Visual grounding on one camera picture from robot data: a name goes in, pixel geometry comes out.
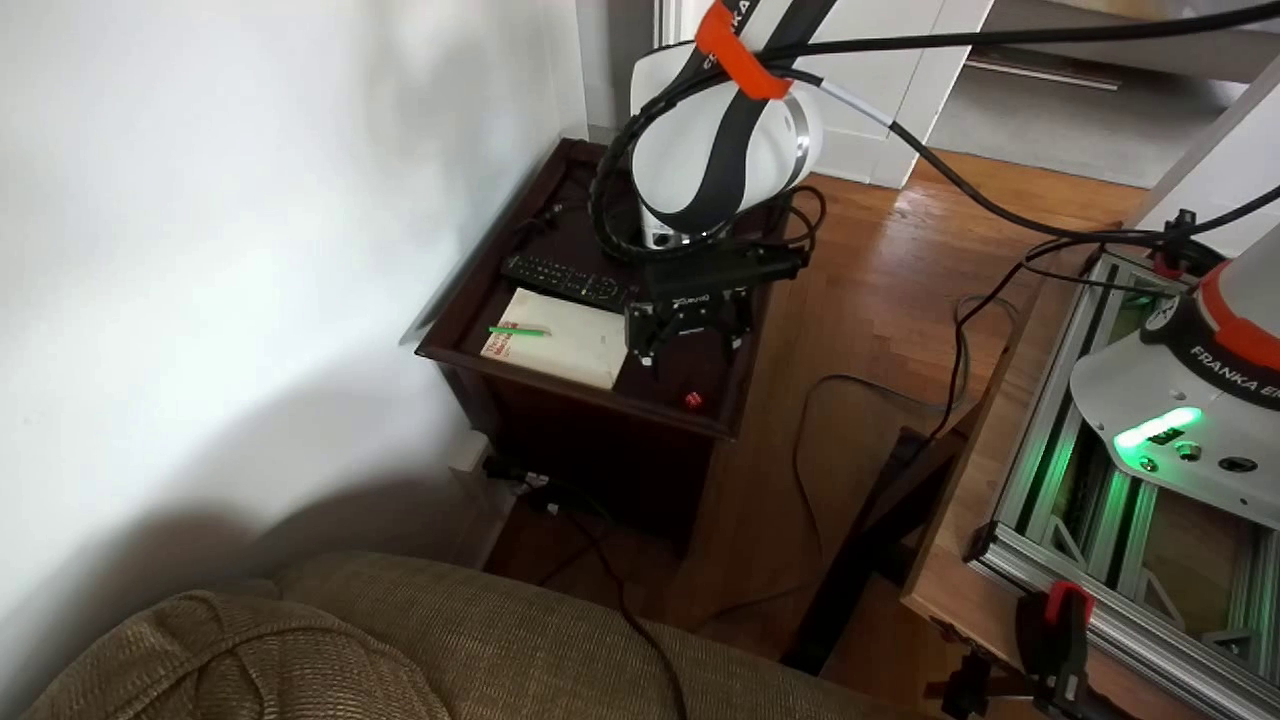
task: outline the wooden side table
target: wooden side table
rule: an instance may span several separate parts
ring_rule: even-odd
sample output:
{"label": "wooden side table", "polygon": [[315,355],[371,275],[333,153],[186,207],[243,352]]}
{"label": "wooden side table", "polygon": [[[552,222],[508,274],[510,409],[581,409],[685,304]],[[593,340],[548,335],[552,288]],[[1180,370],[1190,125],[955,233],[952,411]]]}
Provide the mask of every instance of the wooden side table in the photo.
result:
{"label": "wooden side table", "polygon": [[[588,185],[603,148],[563,139],[526,193],[497,222],[432,313],[420,355],[434,359],[469,421],[505,460],[588,488],[615,519],[687,550],[706,460],[739,421],[756,332],[732,352],[720,332],[679,335],[656,370],[636,355],[599,391],[479,355],[517,286],[505,259],[533,251],[621,286],[636,269],[599,256],[588,223]],[[774,207],[743,215],[743,233],[781,238]]]}

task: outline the wooden floor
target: wooden floor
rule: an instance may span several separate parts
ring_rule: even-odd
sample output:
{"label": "wooden floor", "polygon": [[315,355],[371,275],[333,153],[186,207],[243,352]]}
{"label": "wooden floor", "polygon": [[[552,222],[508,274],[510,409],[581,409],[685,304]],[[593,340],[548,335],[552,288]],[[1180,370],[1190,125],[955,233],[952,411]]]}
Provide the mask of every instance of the wooden floor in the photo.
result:
{"label": "wooden floor", "polygon": [[[1024,215],[1070,229],[1116,223],[1143,197],[975,156],[952,159]],[[676,559],[662,541],[588,519],[639,615],[761,656],[781,656],[797,632],[894,429],[929,429],[952,370],[952,304],[987,292],[1040,242],[990,222],[929,169],[905,193],[838,179],[815,179],[815,188],[831,203],[823,243],[800,280],[771,292],[749,411],[713,460],[693,552]],[[1016,280],[1003,296],[1024,307],[1032,286]],[[1003,313],[972,324],[966,399],[987,386],[1003,335]],[[815,506],[815,536],[790,479],[790,433],[805,391],[828,374],[855,374],[923,409],[842,386],[828,386],[812,399],[800,475]],[[486,571],[599,605],[615,599],[583,541],[540,513],[508,519]],[[955,646],[942,646],[933,625],[894,605],[893,583],[876,579],[828,666],[828,679],[934,714],[918,691],[948,677],[955,656]]]}

